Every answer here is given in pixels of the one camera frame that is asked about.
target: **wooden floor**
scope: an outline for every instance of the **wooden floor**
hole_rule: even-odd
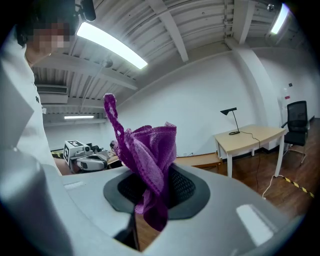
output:
[[[310,123],[306,143],[306,158],[300,166],[301,155],[295,152],[288,152],[282,160],[280,175],[283,175],[315,193],[320,185],[320,119],[314,119]],[[293,146],[292,149],[302,151],[300,146]],[[275,173],[278,152],[260,154],[260,166],[258,170],[258,193],[262,193],[270,184],[272,175]],[[253,190],[257,190],[256,171],[259,163],[259,154],[234,160],[232,163],[232,177],[237,179]],[[206,168],[208,172],[217,173],[217,168]],[[219,174],[227,175],[227,164],[224,163]],[[280,176],[273,178],[272,185],[264,195],[281,212],[290,219],[305,214],[312,201],[312,197],[285,181]],[[150,227],[142,215],[136,214],[136,225],[140,250],[143,251],[158,236],[159,232]]]

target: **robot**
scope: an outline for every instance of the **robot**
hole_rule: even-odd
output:
[[[107,159],[101,154],[95,154],[88,145],[78,140],[64,142],[63,159],[72,173],[75,173],[74,164],[81,169],[81,173],[97,172],[108,168]]]

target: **fluorescent tube light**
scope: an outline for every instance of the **fluorescent tube light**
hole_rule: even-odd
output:
[[[65,115],[64,119],[91,119],[93,115]]]
[[[79,37],[88,39],[98,45],[101,45],[110,51],[118,54],[128,62],[135,65],[138,69],[142,69],[148,63],[146,63],[138,54],[131,50],[128,46],[124,45],[118,39],[115,39],[112,35],[104,32],[100,28],[97,28],[87,22],[83,22],[79,27],[77,33]]]
[[[276,19],[276,22],[274,23],[273,28],[271,29],[271,33],[277,34],[279,32],[279,30],[281,29],[282,25],[284,24],[288,16],[288,13],[289,13],[289,8],[283,3],[279,16]]]

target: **wooden desk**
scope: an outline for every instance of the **wooden desk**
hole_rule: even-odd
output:
[[[116,161],[119,161],[119,158],[117,156],[112,156],[107,160],[107,163],[108,163],[108,165],[111,165]]]
[[[255,148],[259,147],[259,142],[254,138],[257,138],[260,141],[260,146],[277,138],[281,138],[279,156],[274,173],[274,175],[277,177],[280,172],[282,157],[284,153],[284,139],[286,129],[257,126],[251,124],[239,128],[239,134],[229,135],[230,132],[234,131],[235,130],[231,130],[219,133],[214,136],[219,157],[221,156],[220,147],[226,153],[228,177],[232,177],[232,155],[245,150],[251,150],[251,154],[252,156],[254,156]]]
[[[174,163],[198,168],[216,166],[219,169],[219,165],[222,166],[222,159],[218,157],[218,151],[216,151],[216,153],[177,157]]]

